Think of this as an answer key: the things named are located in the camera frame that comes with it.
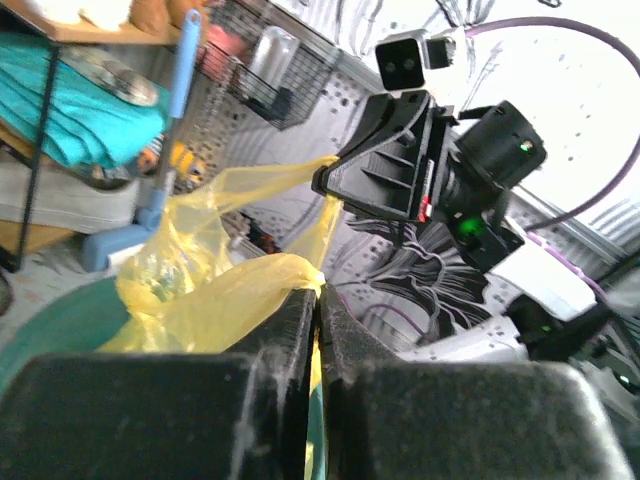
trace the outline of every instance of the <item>teal towel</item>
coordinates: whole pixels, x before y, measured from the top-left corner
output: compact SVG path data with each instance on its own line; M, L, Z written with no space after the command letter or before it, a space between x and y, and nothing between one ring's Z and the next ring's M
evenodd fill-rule
M0 120L35 141L49 65L47 44L0 33ZM168 127L168 92L155 107L130 105L60 63L44 152L64 166L129 163Z

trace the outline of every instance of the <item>teal bucket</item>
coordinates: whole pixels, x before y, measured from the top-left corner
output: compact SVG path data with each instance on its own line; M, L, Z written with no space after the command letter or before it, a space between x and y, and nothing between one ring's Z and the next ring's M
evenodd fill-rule
M0 352L0 395L32 358L45 353L91 352L118 333L129 319L106 278L56 300L23 326ZM314 445L313 480L325 479L322 391L309 404L308 441Z

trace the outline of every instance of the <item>pegboard wall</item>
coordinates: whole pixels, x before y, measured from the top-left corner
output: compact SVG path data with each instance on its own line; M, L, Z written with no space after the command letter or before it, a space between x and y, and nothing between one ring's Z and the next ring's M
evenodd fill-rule
M430 6L420 15L414 11L415 2L410 0L287 0L287 3L283 0L281 3L372 67L372 47L388 33L422 27L434 32L447 28L435 2L427 2ZM604 2L565 0L561 8L551 10L537 0L497 0L489 19L561 15L593 23L625 41L640 44L631 35L632 27L625 33L611 18L605 18L603 5ZM630 9L636 8L636 2L631 0L614 0L606 5L605 10L627 12L618 18L629 18ZM340 6L342 11L338 15L336 9ZM603 178L612 176L637 136L633 122L626 121L625 117L625 112L635 111L633 101L638 101L638 97L631 94L631 88L635 88L631 82L635 79L624 62L612 55L611 49L595 41L544 28L524 29L508 35L490 34L478 38L474 44L475 76L470 82L468 106L492 104L507 98L527 115L546 141L549 160L541 171L531 176L527 187L551 203L570 208L602 186ZM158 60L149 68L153 70L152 78L159 78L158 75L166 78L168 66L162 67ZM194 148L205 159L209 176L227 166L290 164L332 154L355 129L368 95L369 92L348 76L334 73L310 119L283 132L276 131L234 99L225 97L219 104L216 121L204 129L198 127L200 147ZM583 216L583 221L600 228L621 247L638 238L640 222L632 220L640 216L628 213L637 213L635 191L630 193L632 184L633 179L628 180L607 202ZM321 206L322 199L311 192L308 185L303 185L249 206L245 211L271 233L279 245L286 247L314 223ZM628 219L624 223L619 221L622 206ZM521 225L541 220L539 214L517 200L509 214ZM371 288L367 278L380 276L376 268L390 260L392 246L380 236L358 231L352 220L345 216L340 223L324 268L328 279L339 285L350 309L382 341L397 350L406 350L419 339L424 340L424 332L427 338L432 333L437 335L433 318L424 309L400 296ZM612 229L614 224L621 228ZM598 255L561 229L539 233L585 272L598 272L605 266ZM459 283L459 277L455 269L446 268L454 257L451 251L432 256L444 266L442 275L438 276L440 283L434 282L431 289L437 303L439 298L450 295L451 285ZM437 307L439 313L444 312L453 320L458 311L473 311L479 304L488 312L499 312L519 293L499 279L488 280L479 295L469 296L462 304L453 306L445 302L444 306ZM460 328L465 321L453 323Z

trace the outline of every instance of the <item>plastic bag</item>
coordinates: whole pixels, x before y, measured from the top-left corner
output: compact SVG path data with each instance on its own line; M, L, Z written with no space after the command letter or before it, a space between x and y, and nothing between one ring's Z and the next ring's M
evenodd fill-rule
M320 346L318 345L317 334L313 342L313 354L311 355L311 381L309 383L309 395L313 394L313 391L322 383L322 361L320 358Z
M316 225L287 253L233 268L220 216L309 182L335 160L230 168L208 186L171 198L156 235L116 280L131 319L101 351L219 353L275 313L292 289L319 294L325 281L319 268L342 202L326 198Z

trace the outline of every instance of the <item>camera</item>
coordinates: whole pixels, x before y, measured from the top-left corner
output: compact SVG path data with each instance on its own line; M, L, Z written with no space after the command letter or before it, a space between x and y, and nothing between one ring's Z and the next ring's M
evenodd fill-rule
M439 105L456 106L469 77L464 29L430 36L426 30L391 35L375 49L384 89L398 96L427 90Z
M451 219L481 215L547 158L542 138L510 102L490 107L455 139L445 165L437 210Z

